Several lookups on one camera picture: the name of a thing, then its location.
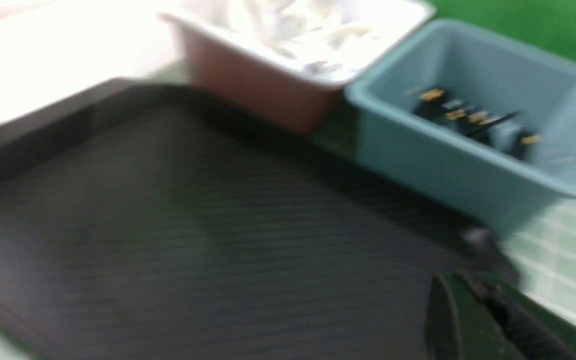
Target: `black tray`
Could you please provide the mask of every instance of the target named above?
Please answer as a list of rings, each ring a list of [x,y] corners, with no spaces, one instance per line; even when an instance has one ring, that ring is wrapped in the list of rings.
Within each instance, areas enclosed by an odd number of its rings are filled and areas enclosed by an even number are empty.
[[[470,219],[188,87],[0,127],[0,326],[56,360],[421,360]]]

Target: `tiled surface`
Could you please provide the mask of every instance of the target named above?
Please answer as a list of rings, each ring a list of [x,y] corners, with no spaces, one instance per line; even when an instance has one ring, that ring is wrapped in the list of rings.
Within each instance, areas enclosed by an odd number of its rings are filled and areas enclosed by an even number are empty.
[[[179,67],[165,71],[158,80],[183,82]],[[354,152],[356,123],[348,111],[324,123],[313,141],[349,157]],[[542,305],[576,325],[576,201],[562,201],[550,208],[511,239],[503,250],[523,273],[523,291]],[[34,358],[0,333],[0,360]]]

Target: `white plastic bin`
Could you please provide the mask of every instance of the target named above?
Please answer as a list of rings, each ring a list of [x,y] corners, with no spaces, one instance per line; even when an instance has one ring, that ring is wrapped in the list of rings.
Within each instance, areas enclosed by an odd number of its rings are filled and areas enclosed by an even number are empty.
[[[258,43],[215,25],[227,0],[183,0],[163,12],[178,25],[190,82],[291,132],[307,134],[354,73],[327,80],[299,71],[294,63]],[[435,9],[416,0],[340,0],[347,21],[386,28],[381,55],[425,23]]]

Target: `blue plastic bin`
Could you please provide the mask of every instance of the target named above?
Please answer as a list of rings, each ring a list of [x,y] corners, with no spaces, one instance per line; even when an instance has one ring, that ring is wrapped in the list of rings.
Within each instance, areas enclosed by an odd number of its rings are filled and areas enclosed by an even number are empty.
[[[530,160],[411,114],[435,85],[499,116],[507,141],[520,125],[542,137]],[[364,166],[479,219],[502,237],[558,198],[576,198],[576,63],[454,20],[437,20],[366,71],[345,92],[361,112]]]

